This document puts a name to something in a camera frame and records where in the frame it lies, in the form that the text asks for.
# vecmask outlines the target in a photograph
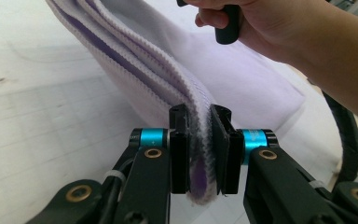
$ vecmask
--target folded fabric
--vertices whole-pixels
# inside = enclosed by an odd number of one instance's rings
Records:
[[[187,105],[195,203],[216,195],[211,104],[242,115],[236,127],[276,130],[304,100],[264,57],[240,43],[220,46],[212,35],[181,30],[142,0],[47,2],[148,124],[167,128],[169,108]]]

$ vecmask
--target blue anodized part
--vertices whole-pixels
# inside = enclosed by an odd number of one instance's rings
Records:
[[[257,147],[267,147],[269,144],[266,135],[260,129],[242,129],[242,133],[244,138],[243,154],[245,155],[243,165],[247,165],[253,149]]]
[[[142,129],[141,147],[162,147],[164,130],[160,128]]]

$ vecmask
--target black cylindrical handle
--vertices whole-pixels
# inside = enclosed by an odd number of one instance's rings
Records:
[[[215,28],[216,41],[222,45],[232,44],[237,41],[240,34],[240,7],[234,5],[226,5],[223,9],[228,14],[228,26],[223,29]]]

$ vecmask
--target white cloth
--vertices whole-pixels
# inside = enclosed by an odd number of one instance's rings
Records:
[[[151,126],[168,127],[168,109],[187,105],[197,136],[195,203],[216,195],[210,104],[242,114],[233,120],[237,127],[277,130],[304,100],[264,57],[239,43],[220,46],[211,35],[184,32],[141,0],[47,1]]]

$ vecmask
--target towel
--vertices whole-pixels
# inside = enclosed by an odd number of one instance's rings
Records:
[[[183,30],[142,0],[47,2],[150,126],[168,128],[169,108],[186,104],[194,203],[216,196],[211,104],[240,114],[236,127],[277,130],[304,102],[263,56]]]

